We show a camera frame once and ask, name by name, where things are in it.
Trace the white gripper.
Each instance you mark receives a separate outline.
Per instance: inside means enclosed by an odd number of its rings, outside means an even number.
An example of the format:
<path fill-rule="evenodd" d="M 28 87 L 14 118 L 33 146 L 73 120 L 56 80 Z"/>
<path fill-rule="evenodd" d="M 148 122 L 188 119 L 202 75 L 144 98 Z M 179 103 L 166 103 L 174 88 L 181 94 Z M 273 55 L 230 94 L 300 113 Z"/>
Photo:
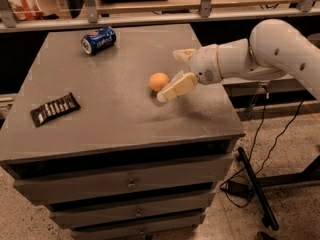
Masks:
<path fill-rule="evenodd" d="M 196 50 L 178 49 L 173 51 L 173 57 L 184 64 L 189 63 L 190 71 L 180 71 L 158 94 L 159 102 L 168 102 L 193 91 L 198 82 L 203 85 L 215 84 L 222 81 L 217 62 L 218 46 L 204 46 Z"/>

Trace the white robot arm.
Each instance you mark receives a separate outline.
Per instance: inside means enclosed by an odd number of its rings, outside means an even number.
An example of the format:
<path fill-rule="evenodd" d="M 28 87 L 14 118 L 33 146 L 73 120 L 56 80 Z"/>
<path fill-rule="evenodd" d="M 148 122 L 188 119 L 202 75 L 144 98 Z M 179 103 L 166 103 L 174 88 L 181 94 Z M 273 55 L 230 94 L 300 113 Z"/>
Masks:
<path fill-rule="evenodd" d="M 158 92 L 160 102 L 189 93 L 199 84 L 215 84 L 234 77 L 264 81 L 286 74 L 320 100 L 320 49 L 282 20 L 258 23 L 249 38 L 176 50 L 173 56 L 189 71 L 179 72 Z"/>

